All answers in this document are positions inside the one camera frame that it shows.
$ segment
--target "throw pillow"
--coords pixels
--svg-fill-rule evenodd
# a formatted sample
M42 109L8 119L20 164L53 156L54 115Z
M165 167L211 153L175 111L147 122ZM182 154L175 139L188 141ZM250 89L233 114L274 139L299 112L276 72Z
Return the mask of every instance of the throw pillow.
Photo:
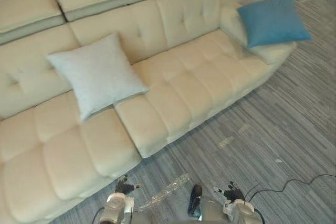
M148 91L133 72L117 33L47 59L71 83L82 121L119 100Z
M309 40L295 0L266 0L237 9L246 29L247 47Z

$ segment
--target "sofa backrest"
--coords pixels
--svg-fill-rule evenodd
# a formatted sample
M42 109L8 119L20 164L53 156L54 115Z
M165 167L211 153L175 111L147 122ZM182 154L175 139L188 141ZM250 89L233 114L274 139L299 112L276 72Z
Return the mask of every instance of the sofa backrest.
M71 90L46 55L78 46L68 24L1 45L0 119Z
M46 56L118 32L131 63L219 26L219 0L146 0L0 46L0 119L71 90Z
M156 0L168 48L219 27L219 0Z
M155 0L146 0L70 23L81 46L113 32L131 63L167 50L161 16Z
M81 44L118 32L131 63L219 27L219 0L147 0L70 23Z

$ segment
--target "blue pillow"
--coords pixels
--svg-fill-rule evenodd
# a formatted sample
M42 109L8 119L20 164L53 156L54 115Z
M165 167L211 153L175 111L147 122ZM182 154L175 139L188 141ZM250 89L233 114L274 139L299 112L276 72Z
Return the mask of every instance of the blue pillow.
M311 39L295 9L295 0L255 2L240 7L238 12L246 29L248 48Z

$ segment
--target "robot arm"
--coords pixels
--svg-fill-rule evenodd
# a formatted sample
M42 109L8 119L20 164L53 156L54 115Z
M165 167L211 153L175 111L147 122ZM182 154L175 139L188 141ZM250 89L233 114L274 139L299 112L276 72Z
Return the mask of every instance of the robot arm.
M134 186L125 184L127 177L119 180L116 192L108 197L100 224L152 224L151 215L145 212L133 212L134 198L125 194L134 190ZM230 190L215 191L227 198L224 206L216 200L202 196L201 186L194 186L190 197L188 215L201 217L202 221L177 221L170 224L263 224L249 202L245 202L242 191L230 182Z

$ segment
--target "white pillow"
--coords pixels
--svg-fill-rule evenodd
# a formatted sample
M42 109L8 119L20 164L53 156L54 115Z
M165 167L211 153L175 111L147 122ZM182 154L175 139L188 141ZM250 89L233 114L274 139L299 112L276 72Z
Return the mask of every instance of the white pillow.
M47 59L71 83L82 121L108 105L148 91L129 64L117 33Z

